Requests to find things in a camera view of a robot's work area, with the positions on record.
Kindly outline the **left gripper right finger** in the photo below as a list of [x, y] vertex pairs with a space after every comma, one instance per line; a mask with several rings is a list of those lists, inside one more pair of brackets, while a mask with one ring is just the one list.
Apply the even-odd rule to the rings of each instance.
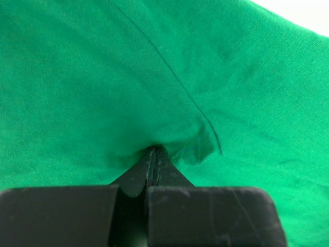
[[286, 246], [272, 198], [257, 187], [195, 187], [163, 148], [147, 175], [149, 246]]

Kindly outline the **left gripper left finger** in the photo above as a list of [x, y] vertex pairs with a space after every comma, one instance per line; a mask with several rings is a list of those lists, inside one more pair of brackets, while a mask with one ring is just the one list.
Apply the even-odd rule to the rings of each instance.
[[109, 185], [1, 192], [1, 246], [146, 246], [144, 200], [155, 148]]

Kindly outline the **green t shirt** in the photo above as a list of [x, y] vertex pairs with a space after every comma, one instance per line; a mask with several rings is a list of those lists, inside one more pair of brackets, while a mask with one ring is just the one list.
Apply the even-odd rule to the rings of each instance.
[[328, 38], [250, 1], [1, 1], [1, 189], [108, 184], [152, 145], [328, 246]]

